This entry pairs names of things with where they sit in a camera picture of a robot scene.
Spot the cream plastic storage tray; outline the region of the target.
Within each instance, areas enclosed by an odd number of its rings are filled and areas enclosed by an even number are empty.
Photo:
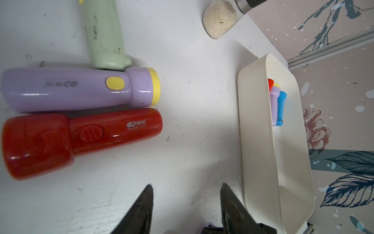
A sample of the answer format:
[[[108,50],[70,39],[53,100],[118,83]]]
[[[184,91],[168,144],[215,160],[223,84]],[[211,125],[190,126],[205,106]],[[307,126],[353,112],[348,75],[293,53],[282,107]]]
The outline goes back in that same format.
[[[270,79],[287,94],[282,126],[272,124]],[[301,234],[315,199],[296,79],[267,54],[239,72],[237,86],[246,207],[279,234]]]

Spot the red flashlight white cap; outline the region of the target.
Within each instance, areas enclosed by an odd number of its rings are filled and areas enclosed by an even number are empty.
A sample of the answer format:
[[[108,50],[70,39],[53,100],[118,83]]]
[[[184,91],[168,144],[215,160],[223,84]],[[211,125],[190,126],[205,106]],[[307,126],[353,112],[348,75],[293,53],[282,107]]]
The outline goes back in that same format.
[[[274,81],[273,79],[267,79],[268,80],[268,88],[269,88],[269,92],[271,92],[273,86],[274,86]]]

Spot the blue flashlight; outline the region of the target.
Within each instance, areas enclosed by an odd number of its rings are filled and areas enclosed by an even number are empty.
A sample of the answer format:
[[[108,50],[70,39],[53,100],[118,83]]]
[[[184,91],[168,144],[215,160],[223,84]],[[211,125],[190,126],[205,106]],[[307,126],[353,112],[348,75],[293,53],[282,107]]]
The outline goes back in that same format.
[[[276,126],[283,126],[283,112],[284,112],[284,103],[285,103],[286,98],[287,98],[287,93],[284,91],[280,91],[280,95],[278,97]]]

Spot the purple flashlight horizontal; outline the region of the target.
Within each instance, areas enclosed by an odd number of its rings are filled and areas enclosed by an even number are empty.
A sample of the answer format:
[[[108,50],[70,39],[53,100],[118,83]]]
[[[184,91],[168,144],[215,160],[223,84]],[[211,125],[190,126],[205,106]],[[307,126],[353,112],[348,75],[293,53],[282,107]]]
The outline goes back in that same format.
[[[14,68],[3,72],[1,92],[18,113],[76,111],[119,105],[149,107],[161,96],[157,72],[77,68]]]

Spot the dark red flashlight horizontal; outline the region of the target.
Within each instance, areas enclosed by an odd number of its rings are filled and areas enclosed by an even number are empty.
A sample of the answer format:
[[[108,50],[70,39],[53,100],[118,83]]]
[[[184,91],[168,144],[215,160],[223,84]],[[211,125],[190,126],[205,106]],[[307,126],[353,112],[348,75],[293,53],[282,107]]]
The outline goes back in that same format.
[[[157,136],[163,121],[153,108],[69,119],[63,114],[8,119],[2,149],[10,175],[23,180],[71,165],[77,156]]]

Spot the purple flashlight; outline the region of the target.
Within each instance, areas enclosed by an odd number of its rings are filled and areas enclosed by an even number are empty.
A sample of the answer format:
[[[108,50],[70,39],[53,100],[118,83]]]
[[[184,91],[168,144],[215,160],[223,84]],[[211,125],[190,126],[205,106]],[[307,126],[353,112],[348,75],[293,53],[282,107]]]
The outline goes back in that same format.
[[[279,96],[280,96],[280,86],[275,83],[270,90],[272,126],[276,126],[276,124],[277,124],[278,98],[279,98]]]

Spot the green flashlight at top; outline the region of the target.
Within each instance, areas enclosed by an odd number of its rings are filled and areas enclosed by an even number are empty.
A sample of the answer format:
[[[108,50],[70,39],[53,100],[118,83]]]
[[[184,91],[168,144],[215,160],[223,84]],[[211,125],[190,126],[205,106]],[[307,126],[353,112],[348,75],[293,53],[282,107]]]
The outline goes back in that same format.
[[[116,1],[79,1],[91,62],[94,68],[124,71],[131,67],[126,56]]]

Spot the glass grinder with black cap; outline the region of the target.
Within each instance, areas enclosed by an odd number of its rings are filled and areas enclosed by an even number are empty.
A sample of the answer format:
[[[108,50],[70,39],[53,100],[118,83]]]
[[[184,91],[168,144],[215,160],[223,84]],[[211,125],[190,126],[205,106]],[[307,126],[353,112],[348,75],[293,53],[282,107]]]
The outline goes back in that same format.
[[[266,0],[219,0],[203,13],[203,26],[207,34],[217,40],[227,33],[245,14]]]

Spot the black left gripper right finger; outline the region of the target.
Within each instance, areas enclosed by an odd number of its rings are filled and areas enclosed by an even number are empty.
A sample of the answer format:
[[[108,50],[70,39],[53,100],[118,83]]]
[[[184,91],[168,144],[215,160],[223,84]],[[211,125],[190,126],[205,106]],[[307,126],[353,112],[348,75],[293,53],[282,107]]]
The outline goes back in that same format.
[[[276,229],[258,224],[232,189],[223,183],[220,191],[223,234],[275,234]]]

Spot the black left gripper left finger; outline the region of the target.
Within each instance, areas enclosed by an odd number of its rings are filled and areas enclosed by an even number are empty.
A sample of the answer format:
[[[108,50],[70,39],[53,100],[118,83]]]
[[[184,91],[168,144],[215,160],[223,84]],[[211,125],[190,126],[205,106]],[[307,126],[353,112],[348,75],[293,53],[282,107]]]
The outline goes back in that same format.
[[[153,216],[153,187],[148,184],[112,234],[149,234]]]

